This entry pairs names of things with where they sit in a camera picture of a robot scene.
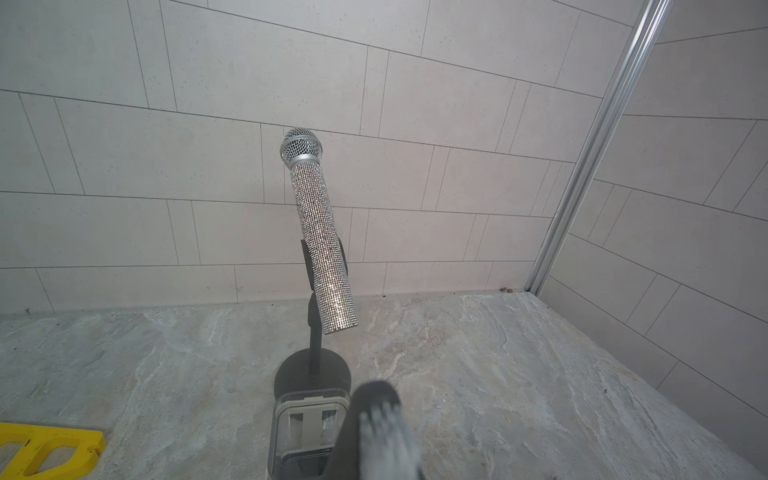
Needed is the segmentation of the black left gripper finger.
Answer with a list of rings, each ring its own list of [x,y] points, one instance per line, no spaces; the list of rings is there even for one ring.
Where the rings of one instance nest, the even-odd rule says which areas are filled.
[[[323,479],[359,480],[360,470],[360,415],[369,414],[384,403],[399,405],[395,388],[385,380],[374,380],[360,385],[352,394],[350,405],[332,448]]]

